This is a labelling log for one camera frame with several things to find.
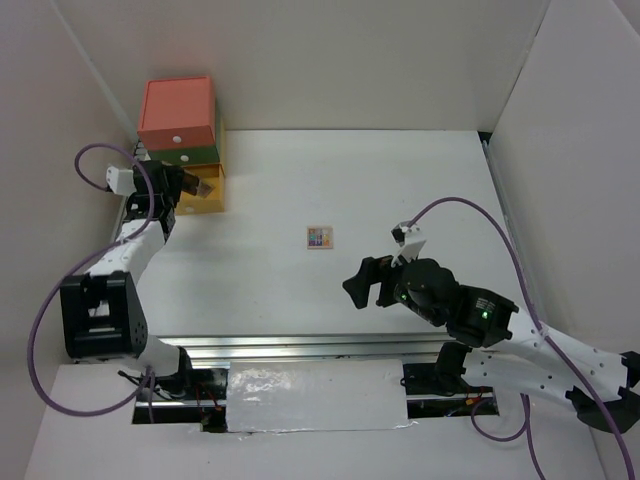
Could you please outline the colourful square eyeshadow palette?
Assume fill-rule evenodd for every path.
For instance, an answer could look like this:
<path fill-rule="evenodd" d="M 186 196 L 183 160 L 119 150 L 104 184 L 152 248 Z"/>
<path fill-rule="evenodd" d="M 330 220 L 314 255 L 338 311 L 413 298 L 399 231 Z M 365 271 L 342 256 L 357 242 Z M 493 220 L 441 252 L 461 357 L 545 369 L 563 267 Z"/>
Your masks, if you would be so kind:
<path fill-rule="evenodd" d="M 333 228 L 329 226 L 310 226 L 306 230 L 306 247 L 310 250 L 332 249 Z"/>

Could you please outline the coral top drawer box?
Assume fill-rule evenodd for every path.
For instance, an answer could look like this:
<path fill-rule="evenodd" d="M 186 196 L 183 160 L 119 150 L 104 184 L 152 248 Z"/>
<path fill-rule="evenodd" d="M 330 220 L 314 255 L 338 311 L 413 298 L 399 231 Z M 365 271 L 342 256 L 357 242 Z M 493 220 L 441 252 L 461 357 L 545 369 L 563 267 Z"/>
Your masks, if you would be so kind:
<path fill-rule="evenodd" d="M 148 150 L 212 146 L 215 123 L 215 89 L 210 77 L 146 83 L 137 133 Z"/>

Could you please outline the green drawer box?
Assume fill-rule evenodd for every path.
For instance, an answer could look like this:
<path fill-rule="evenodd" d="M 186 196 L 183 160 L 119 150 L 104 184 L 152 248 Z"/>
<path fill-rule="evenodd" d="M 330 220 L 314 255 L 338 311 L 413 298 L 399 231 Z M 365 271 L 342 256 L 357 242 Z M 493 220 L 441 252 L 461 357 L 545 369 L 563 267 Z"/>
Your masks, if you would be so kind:
<path fill-rule="evenodd" d="M 150 157 L 169 164 L 224 164 L 226 126 L 219 102 L 206 106 L 209 110 L 187 109 L 170 116 L 161 128 L 144 131 Z"/>

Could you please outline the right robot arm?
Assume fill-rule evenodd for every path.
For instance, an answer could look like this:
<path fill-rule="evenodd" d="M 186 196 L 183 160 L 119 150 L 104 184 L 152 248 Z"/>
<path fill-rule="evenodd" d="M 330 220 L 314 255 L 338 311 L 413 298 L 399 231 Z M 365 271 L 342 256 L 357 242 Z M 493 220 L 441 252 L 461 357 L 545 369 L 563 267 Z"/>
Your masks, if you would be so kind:
<path fill-rule="evenodd" d="M 433 259 L 367 257 L 343 288 L 363 309 L 374 285 L 380 287 L 377 306 L 402 305 L 450 336 L 434 367 L 442 389 L 491 387 L 540 396 L 607 433 L 625 433 L 638 422 L 637 353 L 607 352 L 537 327 L 513 301 L 459 283 Z"/>

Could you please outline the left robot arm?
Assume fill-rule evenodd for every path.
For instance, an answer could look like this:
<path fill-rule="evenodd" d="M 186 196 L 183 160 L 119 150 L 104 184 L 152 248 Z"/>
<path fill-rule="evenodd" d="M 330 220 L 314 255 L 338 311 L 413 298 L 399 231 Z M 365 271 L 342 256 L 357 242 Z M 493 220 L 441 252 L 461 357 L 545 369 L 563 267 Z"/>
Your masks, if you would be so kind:
<path fill-rule="evenodd" d="M 125 214 L 115 247 L 85 273 L 62 281 L 66 352 L 74 360 L 152 369 L 162 390 L 185 398 L 196 386 L 191 359 L 184 348 L 150 334 L 136 286 L 175 226 L 182 193 L 196 193 L 199 180 L 180 166 L 148 160 L 130 170 L 109 168 L 107 183 L 126 197 Z"/>

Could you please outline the brown eyeshadow palette silver case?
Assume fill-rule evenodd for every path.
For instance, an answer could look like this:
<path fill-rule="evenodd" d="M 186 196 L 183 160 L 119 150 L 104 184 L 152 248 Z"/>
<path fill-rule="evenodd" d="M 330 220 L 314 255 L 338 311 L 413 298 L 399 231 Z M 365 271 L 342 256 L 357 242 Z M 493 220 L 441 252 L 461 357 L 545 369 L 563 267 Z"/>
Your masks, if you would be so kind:
<path fill-rule="evenodd" d="M 214 190 L 214 186 L 210 185 L 199 176 L 187 170 L 184 170 L 181 182 L 181 190 L 184 193 L 195 197 L 207 198 Z"/>

